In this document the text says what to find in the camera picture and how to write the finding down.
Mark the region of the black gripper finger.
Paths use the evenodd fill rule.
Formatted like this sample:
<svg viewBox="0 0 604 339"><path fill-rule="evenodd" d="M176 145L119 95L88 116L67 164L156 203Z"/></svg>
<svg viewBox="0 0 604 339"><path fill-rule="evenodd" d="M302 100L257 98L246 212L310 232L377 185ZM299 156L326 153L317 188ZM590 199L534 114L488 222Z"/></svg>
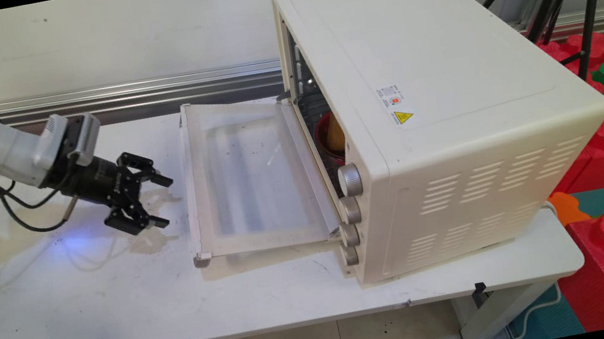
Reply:
<svg viewBox="0 0 604 339"><path fill-rule="evenodd" d="M128 178L130 182L135 184L142 184L144 182L151 182L153 184L162 187L171 187L174 180L170 177L162 175L154 166L153 160L144 158L136 154L123 152L119 158L117 158L118 166L126 168L128 170Z"/></svg>
<svg viewBox="0 0 604 339"><path fill-rule="evenodd" d="M141 201L112 205L104 223L112 229L135 236L151 227L163 229L170 224L169 219L149 214Z"/></svg>

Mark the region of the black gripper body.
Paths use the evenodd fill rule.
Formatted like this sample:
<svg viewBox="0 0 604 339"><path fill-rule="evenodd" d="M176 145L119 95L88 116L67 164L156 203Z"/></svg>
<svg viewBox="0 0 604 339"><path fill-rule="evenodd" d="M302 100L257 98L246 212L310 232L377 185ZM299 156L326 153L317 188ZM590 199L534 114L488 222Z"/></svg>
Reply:
<svg viewBox="0 0 604 339"><path fill-rule="evenodd" d="M139 203L137 178L129 170L135 166L134 159L128 152L122 153L116 162L93 158L87 167L59 155L56 166L62 195L108 208L127 208Z"/></svg>

